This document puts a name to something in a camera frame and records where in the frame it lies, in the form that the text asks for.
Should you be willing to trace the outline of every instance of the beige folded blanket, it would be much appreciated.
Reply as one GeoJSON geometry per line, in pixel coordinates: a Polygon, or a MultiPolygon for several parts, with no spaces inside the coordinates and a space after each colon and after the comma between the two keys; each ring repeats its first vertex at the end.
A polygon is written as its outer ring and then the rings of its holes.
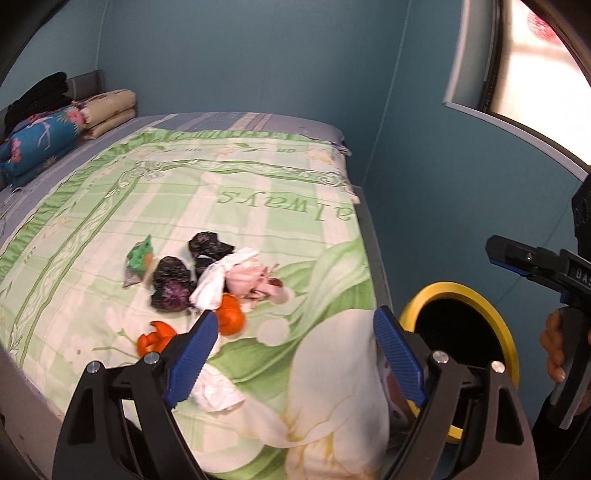
{"type": "Polygon", "coordinates": [[[135,109],[129,108],[125,112],[118,113],[111,118],[108,118],[104,122],[95,125],[94,127],[86,130],[82,134],[83,140],[94,140],[95,138],[99,138],[105,132],[109,130],[113,130],[115,127],[124,124],[126,121],[131,120],[135,117],[135,109]]]}
{"type": "Polygon", "coordinates": [[[98,125],[101,122],[135,106],[135,92],[131,90],[113,90],[100,93],[89,98],[80,109],[85,120],[84,129],[98,125]]]}

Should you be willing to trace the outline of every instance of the human hand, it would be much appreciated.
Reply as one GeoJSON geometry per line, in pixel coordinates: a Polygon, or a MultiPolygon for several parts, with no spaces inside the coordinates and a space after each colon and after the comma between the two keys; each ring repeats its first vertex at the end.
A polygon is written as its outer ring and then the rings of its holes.
{"type": "MultiPolygon", "coordinates": [[[[591,345],[591,330],[587,334],[587,341],[591,345]]],[[[540,334],[540,344],[548,353],[546,359],[546,370],[550,378],[557,383],[564,381],[566,375],[562,369],[564,363],[564,335],[562,333],[562,318],[560,317],[560,311],[548,315],[546,318],[546,328],[540,334]]],[[[583,397],[581,405],[576,411],[576,414],[582,413],[591,406],[591,385],[587,388],[587,392],[583,397]]]]}

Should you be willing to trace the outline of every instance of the gripper handle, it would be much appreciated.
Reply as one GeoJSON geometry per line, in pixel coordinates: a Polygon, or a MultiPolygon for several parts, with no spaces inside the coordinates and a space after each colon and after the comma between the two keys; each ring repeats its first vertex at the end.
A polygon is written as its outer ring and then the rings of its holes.
{"type": "Polygon", "coordinates": [[[562,368],[566,378],[555,385],[550,395],[548,420],[567,430],[591,381],[591,346],[587,339],[591,319],[572,307],[560,309],[560,317],[564,335],[562,368]]]}

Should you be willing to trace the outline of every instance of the yellow rim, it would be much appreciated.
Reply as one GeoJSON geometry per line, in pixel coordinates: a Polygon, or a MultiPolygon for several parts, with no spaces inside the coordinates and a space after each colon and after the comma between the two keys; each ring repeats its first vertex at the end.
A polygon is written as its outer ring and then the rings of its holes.
{"type": "MultiPolygon", "coordinates": [[[[515,387],[519,387],[519,359],[511,332],[499,312],[495,310],[487,299],[471,288],[454,282],[439,282],[425,287],[406,305],[402,312],[400,316],[400,325],[402,328],[407,332],[413,332],[417,324],[418,314],[425,305],[440,299],[462,301],[485,318],[499,339],[503,356],[505,357],[507,372],[513,380],[515,387]]],[[[411,401],[408,402],[408,406],[413,414],[418,416],[420,412],[419,408],[411,401]]],[[[447,434],[447,441],[457,443],[461,438],[462,429],[452,425],[447,434]]]]}

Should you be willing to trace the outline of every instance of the blue gripper pad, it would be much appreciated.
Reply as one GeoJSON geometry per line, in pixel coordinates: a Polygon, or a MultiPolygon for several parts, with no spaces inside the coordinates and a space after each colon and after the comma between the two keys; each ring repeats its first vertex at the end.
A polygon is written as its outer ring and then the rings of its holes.
{"type": "Polygon", "coordinates": [[[189,397],[197,377],[216,343],[218,328],[217,316],[210,312],[170,369],[168,391],[164,396],[164,401],[169,408],[175,408],[178,402],[187,400],[189,397]]]}
{"type": "Polygon", "coordinates": [[[423,369],[404,339],[402,327],[397,323],[387,307],[378,308],[374,313],[374,335],[404,398],[422,408],[427,401],[423,369]]]}

